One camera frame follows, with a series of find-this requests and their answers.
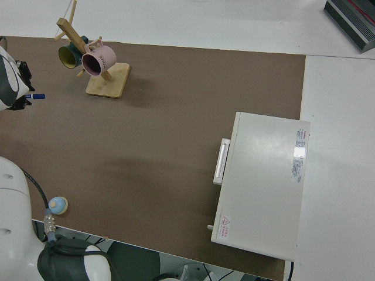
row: label sticker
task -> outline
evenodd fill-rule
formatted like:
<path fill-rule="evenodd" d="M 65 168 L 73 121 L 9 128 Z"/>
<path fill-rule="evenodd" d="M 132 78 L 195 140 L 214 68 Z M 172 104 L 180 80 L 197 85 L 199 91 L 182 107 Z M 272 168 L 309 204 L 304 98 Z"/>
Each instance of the label sticker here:
<path fill-rule="evenodd" d="M 231 218 L 227 215 L 222 215 L 220 220 L 220 228 L 219 228 L 219 238 L 220 239 L 228 239 L 229 235 L 229 226 L 230 226 Z"/>
<path fill-rule="evenodd" d="M 300 183 L 304 177 L 304 161 L 306 158 L 306 137 L 308 133 L 304 129 L 296 132 L 296 140 L 294 146 L 294 159 L 292 167 L 293 181 Z"/>

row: brown tabletop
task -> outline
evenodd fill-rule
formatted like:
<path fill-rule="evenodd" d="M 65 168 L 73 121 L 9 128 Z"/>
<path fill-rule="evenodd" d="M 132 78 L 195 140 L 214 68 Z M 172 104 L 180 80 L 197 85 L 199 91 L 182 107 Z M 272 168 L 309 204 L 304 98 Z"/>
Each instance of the brown tabletop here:
<path fill-rule="evenodd" d="M 305 56 L 108 43 L 132 67 L 122 98 L 94 97 L 57 56 L 65 40 L 8 37 L 45 100 L 0 112 L 0 155 L 27 170 L 57 224 L 282 280 L 284 261 L 210 242 L 213 174 L 237 111 L 299 119 Z M 43 203 L 30 186 L 33 218 Z"/>

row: marker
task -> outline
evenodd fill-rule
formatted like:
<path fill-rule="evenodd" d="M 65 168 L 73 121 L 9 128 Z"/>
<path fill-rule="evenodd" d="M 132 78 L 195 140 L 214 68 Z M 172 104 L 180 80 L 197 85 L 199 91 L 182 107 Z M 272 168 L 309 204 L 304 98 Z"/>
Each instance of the marker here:
<path fill-rule="evenodd" d="M 32 98 L 33 100 L 43 100 L 46 98 L 44 94 L 32 94 L 32 95 L 25 95 L 25 98 Z"/>

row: wooden peg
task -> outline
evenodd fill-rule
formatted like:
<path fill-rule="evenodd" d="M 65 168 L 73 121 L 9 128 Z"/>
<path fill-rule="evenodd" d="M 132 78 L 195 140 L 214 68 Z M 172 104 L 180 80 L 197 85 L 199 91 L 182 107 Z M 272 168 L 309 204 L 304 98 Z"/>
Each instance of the wooden peg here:
<path fill-rule="evenodd" d="M 105 79 L 105 80 L 107 80 L 107 81 L 111 81 L 111 79 L 112 79 L 111 74 L 110 74 L 109 72 L 107 72 L 107 71 L 103 72 L 103 73 L 101 74 L 101 76 L 102 76 L 103 79 Z"/>
<path fill-rule="evenodd" d="M 81 77 L 85 73 L 85 69 L 82 69 L 78 74 L 77 77 Z"/>
<path fill-rule="evenodd" d="M 76 11 L 77 6 L 77 0 L 73 1 L 73 6 L 71 7 L 70 11 L 70 17 L 69 17 L 69 23 L 71 24 L 73 22 L 74 12 Z"/>
<path fill-rule="evenodd" d="M 58 41 L 61 39 L 61 37 L 63 37 L 65 35 L 65 32 L 62 32 L 60 33 L 59 35 L 57 35 L 55 38 L 53 38 L 55 41 Z"/>
<path fill-rule="evenodd" d="M 80 51 L 81 54 L 86 53 L 84 49 L 85 43 L 66 19 L 60 18 L 56 24 L 59 26 L 59 28 L 61 28 L 62 31 L 66 33 L 66 36 L 68 36 L 68 38 L 75 45 L 78 51 Z"/>

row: black cable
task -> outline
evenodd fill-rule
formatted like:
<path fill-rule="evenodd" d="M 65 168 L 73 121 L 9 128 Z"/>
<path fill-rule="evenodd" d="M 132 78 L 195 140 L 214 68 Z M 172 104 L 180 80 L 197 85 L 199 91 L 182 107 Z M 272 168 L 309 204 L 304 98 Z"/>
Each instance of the black cable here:
<path fill-rule="evenodd" d="M 99 238 L 98 241 L 96 241 L 96 242 L 94 243 L 94 245 L 97 245 L 97 244 L 101 243 L 101 240 L 102 240 L 102 239 L 103 239 L 102 237 Z"/>
<path fill-rule="evenodd" d="M 94 255 L 100 255 L 100 256 L 103 256 L 109 266 L 110 266 L 110 269 L 111 269 L 111 273 L 115 276 L 115 279 L 116 280 L 122 280 L 120 275 L 118 274 L 118 271 L 115 267 L 115 265 L 113 264 L 112 260 L 110 259 L 110 257 L 108 256 L 107 253 L 105 252 L 101 252 L 101 251 L 89 251 L 89 252 L 81 252 L 81 253 L 77 253 L 77 252 L 73 252 L 73 251 L 69 251 L 68 249 L 71 248 L 71 249 L 82 249 L 84 250 L 85 248 L 81 248 L 81 247 L 73 247 L 73 246 L 61 246 L 61 245 L 53 245 L 52 246 L 52 249 L 60 254 L 60 255 L 63 255 L 63 256 L 94 256 Z"/>
<path fill-rule="evenodd" d="M 225 274 L 225 275 L 224 275 L 222 278 L 220 278 L 218 281 L 223 280 L 225 277 L 227 277 L 229 274 L 231 274 L 231 273 L 233 273 L 233 272 L 234 272 L 234 270 L 232 270 L 231 272 Z"/>
<path fill-rule="evenodd" d="M 36 236 L 37 236 L 37 238 L 40 240 L 40 238 L 39 238 L 39 228 L 38 228 L 38 224 L 37 224 L 37 222 L 36 221 L 34 221 L 34 223 L 35 223 L 35 230 L 36 230 Z"/>
<path fill-rule="evenodd" d="M 212 281 L 212 279 L 211 279 L 211 276 L 210 276 L 210 273 L 209 273 L 209 271 L 207 270 L 207 267 L 206 267 L 206 265 L 205 264 L 203 264 L 203 266 L 204 266 L 204 269 L 206 270 L 206 272 L 207 272 L 207 275 L 208 275 L 208 277 L 210 278 L 210 281 Z"/>
<path fill-rule="evenodd" d="M 39 183 L 37 183 L 37 181 L 31 175 L 29 175 L 28 172 L 26 172 L 22 168 L 21 168 L 21 170 L 23 171 L 23 173 L 25 174 L 25 176 L 35 185 L 35 187 L 37 188 L 37 190 L 39 191 L 40 195 L 43 198 L 43 202 L 45 204 L 46 209 L 48 209 L 49 207 L 48 207 L 47 197 L 46 197 L 43 189 L 40 187 Z"/>
<path fill-rule="evenodd" d="M 209 271 L 207 270 L 207 267 L 206 267 L 206 265 L 205 264 L 203 264 L 203 266 L 204 266 L 204 269 L 206 270 L 206 272 L 207 272 L 207 275 L 208 275 L 208 277 L 210 278 L 210 281 L 212 281 L 212 279 L 211 279 L 211 276 L 210 276 L 210 273 L 209 273 Z M 231 272 L 229 272 L 229 273 L 227 273 L 227 274 L 225 274 L 222 278 L 220 278 L 218 281 L 221 281 L 221 280 L 223 280 L 225 277 L 227 277 L 229 274 L 232 274 L 234 272 L 234 270 L 232 270 Z"/>
<path fill-rule="evenodd" d="M 292 262 L 292 264 L 291 264 L 291 271 L 289 272 L 289 278 L 288 278 L 288 281 L 291 281 L 291 280 L 292 280 L 293 268 L 294 268 L 294 263 Z"/>
<path fill-rule="evenodd" d="M 100 241 L 100 242 L 95 243 L 95 245 L 98 245 L 98 244 L 100 244 L 100 243 L 102 243 L 102 242 L 104 242 L 104 241 L 105 241 L 105 239 L 103 239 L 103 240 Z"/>

